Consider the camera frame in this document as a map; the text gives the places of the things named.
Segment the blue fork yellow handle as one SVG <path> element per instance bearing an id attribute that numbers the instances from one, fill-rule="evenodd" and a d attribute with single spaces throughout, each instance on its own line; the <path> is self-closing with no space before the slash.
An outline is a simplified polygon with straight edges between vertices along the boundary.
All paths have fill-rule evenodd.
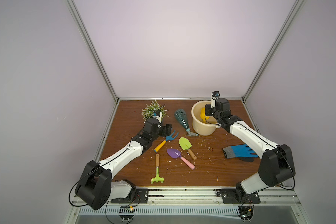
<path id="1" fill-rule="evenodd" d="M 179 133 L 175 133 L 175 131 L 171 134 L 165 137 L 165 140 L 163 142 L 161 142 L 155 149 L 154 152 L 157 153 L 164 145 L 165 143 L 167 143 L 168 141 L 173 141 L 177 136 L 179 135 Z"/>

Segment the yellow shovel yellow handle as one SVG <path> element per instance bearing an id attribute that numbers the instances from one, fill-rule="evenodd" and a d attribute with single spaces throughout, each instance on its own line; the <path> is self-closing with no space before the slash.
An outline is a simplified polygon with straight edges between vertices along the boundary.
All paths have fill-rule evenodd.
<path id="1" fill-rule="evenodd" d="M 209 119 L 210 117 L 209 116 L 206 116 L 205 114 L 205 108 L 201 108 L 201 112 L 200 112 L 200 118 L 202 119 L 202 122 L 207 124 L 207 119 Z"/>

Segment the green trowel wooden handle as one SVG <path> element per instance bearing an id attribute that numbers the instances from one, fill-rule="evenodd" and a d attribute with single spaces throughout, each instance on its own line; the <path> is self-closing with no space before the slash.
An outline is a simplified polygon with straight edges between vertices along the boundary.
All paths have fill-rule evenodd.
<path id="1" fill-rule="evenodd" d="M 185 137 L 181 137 L 181 138 L 179 139 L 179 145 L 180 145 L 180 147 L 181 147 L 183 150 L 187 150 L 187 151 L 188 151 L 189 155 L 191 156 L 191 158 L 192 158 L 193 160 L 196 160 L 196 159 L 197 159 L 197 157 L 195 156 L 195 154 L 193 153 L 193 151 L 192 151 L 192 149 L 191 149 L 192 144 L 190 143 L 190 141 L 189 141 L 187 138 L 185 138 Z"/>

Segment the cream plastic bucket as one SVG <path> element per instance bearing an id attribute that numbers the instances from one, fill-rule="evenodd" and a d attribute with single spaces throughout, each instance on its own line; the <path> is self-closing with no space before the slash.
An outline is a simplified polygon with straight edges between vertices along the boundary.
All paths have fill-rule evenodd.
<path id="1" fill-rule="evenodd" d="M 201 118 L 201 110 L 205 108 L 206 104 L 210 104 L 208 100 L 202 100 L 195 103 L 191 108 L 192 126 L 194 131 L 202 136 L 208 136 L 213 134 L 220 126 L 217 124 L 217 121 L 214 117 L 209 117 L 207 119 L 208 123 L 204 123 L 204 120 Z"/>

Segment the purple trowel pink handle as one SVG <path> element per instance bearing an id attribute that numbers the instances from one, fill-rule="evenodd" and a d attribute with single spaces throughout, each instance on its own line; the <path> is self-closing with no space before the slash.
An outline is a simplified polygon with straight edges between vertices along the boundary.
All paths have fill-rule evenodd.
<path id="1" fill-rule="evenodd" d="M 194 170 L 196 167 L 193 165 L 191 162 L 189 162 L 187 159 L 185 159 L 182 155 L 181 152 L 177 149 L 169 148 L 167 149 L 167 153 L 170 157 L 176 159 L 179 158 L 181 159 L 190 169 Z"/>

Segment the green rake wooden handle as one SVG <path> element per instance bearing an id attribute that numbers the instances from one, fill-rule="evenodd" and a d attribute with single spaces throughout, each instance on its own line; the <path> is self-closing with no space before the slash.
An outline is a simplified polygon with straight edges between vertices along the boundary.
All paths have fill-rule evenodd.
<path id="1" fill-rule="evenodd" d="M 156 153 L 155 154 L 156 175 L 155 175 L 154 178 L 151 179 L 151 184 L 158 183 L 158 182 L 161 182 L 161 183 L 164 182 L 164 178 L 160 177 L 160 175 L 159 175 L 159 166 L 160 166 L 160 155 L 158 153 Z"/>

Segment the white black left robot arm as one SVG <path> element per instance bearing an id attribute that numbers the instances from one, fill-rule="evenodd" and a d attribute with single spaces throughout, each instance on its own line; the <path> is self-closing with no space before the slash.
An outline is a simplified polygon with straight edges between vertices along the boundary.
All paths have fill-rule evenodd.
<path id="1" fill-rule="evenodd" d="M 172 125 L 161 123 L 160 118 L 149 118 L 129 143 L 110 157 L 99 162 L 86 164 L 78 182 L 71 189 L 94 210 L 107 201 L 134 202 L 136 186 L 128 180 L 114 181 L 113 178 L 132 160 L 144 154 L 158 137 L 172 133 Z"/>

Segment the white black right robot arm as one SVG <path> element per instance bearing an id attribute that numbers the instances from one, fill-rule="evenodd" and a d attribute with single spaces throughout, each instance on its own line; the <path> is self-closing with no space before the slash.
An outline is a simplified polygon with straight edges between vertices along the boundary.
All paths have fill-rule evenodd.
<path id="1" fill-rule="evenodd" d="M 231 114 L 227 99 L 212 96 L 211 103 L 205 105 L 205 115 L 214 117 L 221 128 L 242 140 L 261 159 L 258 172 L 236 185 L 238 194 L 251 195 L 295 177 L 290 147 L 268 140 Z"/>

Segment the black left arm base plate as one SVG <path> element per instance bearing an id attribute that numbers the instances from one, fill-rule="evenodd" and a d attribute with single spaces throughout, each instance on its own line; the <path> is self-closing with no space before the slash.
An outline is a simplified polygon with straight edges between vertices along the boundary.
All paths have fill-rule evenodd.
<path id="1" fill-rule="evenodd" d="M 110 203 L 143 203 L 148 202 L 149 189 L 137 188 L 135 184 L 127 179 L 112 182 Z"/>

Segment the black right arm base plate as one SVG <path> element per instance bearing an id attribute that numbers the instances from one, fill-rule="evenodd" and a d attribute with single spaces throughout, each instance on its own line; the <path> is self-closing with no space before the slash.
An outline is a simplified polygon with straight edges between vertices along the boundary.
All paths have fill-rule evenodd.
<path id="1" fill-rule="evenodd" d="M 258 192 L 246 194 L 242 189 L 237 188 L 219 189 L 216 195 L 222 198 L 223 203 L 261 203 Z"/>

